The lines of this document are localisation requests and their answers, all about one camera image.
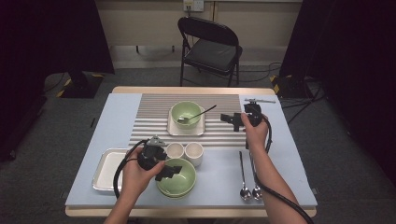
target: person's left hand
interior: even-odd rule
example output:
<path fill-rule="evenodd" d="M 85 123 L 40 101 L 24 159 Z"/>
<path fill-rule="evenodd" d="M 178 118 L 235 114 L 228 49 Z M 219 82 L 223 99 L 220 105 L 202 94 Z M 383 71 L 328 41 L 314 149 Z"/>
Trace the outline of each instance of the person's left hand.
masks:
<path fill-rule="evenodd" d="M 137 147 L 127 160 L 137 159 L 137 155 L 142 150 L 142 147 Z M 165 161 L 160 161 L 147 171 L 140 167 L 137 160 L 128 161 L 122 169 L 122 189 L 120 194 L 140 195 L 148 186 L 150 179 L 157 175 L 164 166 Z"/>

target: striped cloth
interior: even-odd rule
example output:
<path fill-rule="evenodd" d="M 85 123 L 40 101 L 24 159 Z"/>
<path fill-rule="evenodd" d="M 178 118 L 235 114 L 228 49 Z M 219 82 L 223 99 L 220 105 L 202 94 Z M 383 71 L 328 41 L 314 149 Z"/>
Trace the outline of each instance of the striped cloth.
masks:
<path fill-rule="evenodd" d="M 180 101 L 194 101 L 202 108 L 214 109 L 205 113 L 205 131 L 200 135 L 173 135 L 167 131 L 170 108 Z M 198 142 L 204 148 L 245 148 L 245 133 L 233 131 L 233 125 L 220 120 L 220 114 L 233 116 L 240 112 L 239 95 L 207 95 L 207 94 L 143 94 L 137 110 L 134 128 L 129 146 L 140 140 L 158 135 L 166 144 L 179 142 L 186 146 L 190 142 Z"/>

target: black partition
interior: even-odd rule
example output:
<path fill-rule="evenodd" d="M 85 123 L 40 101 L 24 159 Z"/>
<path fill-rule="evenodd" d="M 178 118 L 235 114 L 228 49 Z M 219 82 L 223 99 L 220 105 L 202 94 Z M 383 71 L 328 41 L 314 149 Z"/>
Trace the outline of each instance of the black partition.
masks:
<path fill-rule="evenodd" d="M 396 2 L 324 2 L 304 0 L 282 69 L 322 81 L 351 136 L 396 185 Z"/>
<path fill-rule="evenodd" d="M 40 107 L 48 75 L 114 74 L 94 0 L 6 0 L 0 6 L 0 157 L 7 157 Z"/>

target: green bowl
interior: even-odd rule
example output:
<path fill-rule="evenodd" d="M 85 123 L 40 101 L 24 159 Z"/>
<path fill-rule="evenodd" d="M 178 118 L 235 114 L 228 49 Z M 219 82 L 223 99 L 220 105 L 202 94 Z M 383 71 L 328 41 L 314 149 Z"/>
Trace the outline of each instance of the green bowl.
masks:
<path fill-rule="evenodd" d="M 178 122 L 177 120 L 179 118 L 191 118 L 199 113 L 201 113 L 201 107 L 191 101 L 179 102 L 171 108 L 172 120 L 180 129 L 195 128 L 202 115 L 193 119 L 189 119 L 186 122 Z"/>
<path fill-rule="evenodd" d="M 194 166 L 184 159 L 170 159 L 165 162 L 169 166 L 182 166 L 179 174 L 172 178 L 157 181 L 157 187 L 162 194 L 170 198 L 179 198 L 190 192 L 195 185 L 196 172 Z"/>

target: spoon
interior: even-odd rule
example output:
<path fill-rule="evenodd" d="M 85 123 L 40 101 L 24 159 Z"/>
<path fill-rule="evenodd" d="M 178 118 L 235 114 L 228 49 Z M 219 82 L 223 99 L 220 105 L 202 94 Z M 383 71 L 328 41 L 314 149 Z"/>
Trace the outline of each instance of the spoon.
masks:
<path fill-rule="evenodd" d="M 244 162 L 242 161 L 242 152 L 239 151 L 239 160 L 241 161 L 241 169 L 242 169 L 242 184 L 243 187 L 239 194 L 243 200 L 248 200 L 251 198 L 250 190 L 248 190 L 247 185 L 245 184 L 245 174 L 244 174 Z"/>
<path fill-rule="evenodd" d="M 197 114 L 197 115 L 195 115 L 195 116 L 193 116 L 193 117 L 191 117 L 191 118 L 183 118 L 183 117 L 180 117 L 180 118 L 177 119 L 177 122 L 179 122 L 179 123 L 185 123 L 185 122 L 189 121 L 190 119 L 193 119 L 193 118 L 195 118 L 195 117 L 198 117 L 198 116 L 200 116 L 200 115 L 206 113 L 207 111 L 209 111 L 209 110 L 211 110 L 211 109 L 213 109 L 213 108 L 215 108 L 215 107 L 216 107 L 216 106 L 213 105 L 212 107 L 208 108 L 207 110 L 204 110 L 204 112 L 201 112 L 201 113 L 199 113 L 199 114 Z"/>
<path fill-rule="evenodd" d="M 253 158 L 251 157 L 251 153 L 248 154 L 250 157 L 250 164 L 251 164 L 251 170 L 253 171 L 253 175 L 256 175 L 256 169 L 254 168 L 254 162 Z M 257 186 L 256 179 L 254 179 L 254 184 L 255 187 L 251 193 L 253 194 L 254 199 L 256 200 L 261 200 L 262 199 L 262 189 Z"/>

